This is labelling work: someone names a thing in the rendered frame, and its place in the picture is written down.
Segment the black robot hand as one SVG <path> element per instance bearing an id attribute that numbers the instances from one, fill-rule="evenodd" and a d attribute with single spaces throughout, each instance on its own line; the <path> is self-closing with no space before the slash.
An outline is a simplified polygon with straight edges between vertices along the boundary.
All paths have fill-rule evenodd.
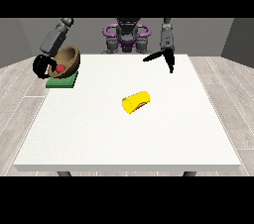
<path id="1" fill-rule="evenodd" d="M 160 56 L 162 56 L 165 59 L 170 72 L 173 72 L 174 65 L 175 65 L 175 55 L 174 55 L 174 51 L 171 48 L 164 49 L 162 51 L 148 55 L 147 57 L 144 58 L 144 61 L 150 61 L 150 60 L 159 58 Z"/>
<path id="2" fill-rule="evenodd" d="M 49 65 L 52 67 L 52 71 L 56 70 L 57 62 L 55 60 L 45 55 L 38 55 L 33 62 L 33 72 L 38 78 L 49 78 L 50 76 L 47 74 L 47 68 Z"/>

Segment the brown wooden bowl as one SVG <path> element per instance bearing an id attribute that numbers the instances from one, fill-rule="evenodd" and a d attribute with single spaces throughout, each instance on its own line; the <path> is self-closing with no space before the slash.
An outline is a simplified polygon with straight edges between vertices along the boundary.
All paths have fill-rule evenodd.
<path id="1" fill-rule="evenodd" d="M 49 66 L 48 73 L 53 78 L 67 78 L 72 76 L 79 68 L 80 65 L 80 52 L 76 46 L 68 46 L 59 51 L 54 61 L 57 65 L 64 65 L 65 70 L 62 72 L 52 71 L 52 67 Z"/>

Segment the green square pad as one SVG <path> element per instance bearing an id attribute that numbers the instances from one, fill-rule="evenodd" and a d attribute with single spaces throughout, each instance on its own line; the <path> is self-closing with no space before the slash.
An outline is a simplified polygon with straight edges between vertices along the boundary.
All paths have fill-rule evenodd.
<path id="1" fill-rule="evenodd" d="M 78 72 L 67 78 L 49 78 L 46 83 L 46 88 L 73 88 Z"/>

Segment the yellow cup with melon print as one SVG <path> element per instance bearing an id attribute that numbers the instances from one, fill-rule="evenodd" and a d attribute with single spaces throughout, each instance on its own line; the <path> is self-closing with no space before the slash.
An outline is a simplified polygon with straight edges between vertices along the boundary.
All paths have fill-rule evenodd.
<path id="1" fill-rule="evenodd" d="M 150 94 L 147 91 L 140 91 L 138 93 L 124 97 L 122 99 L 122 107 L 128 114 L 131 114 L 150 101 Z"/>

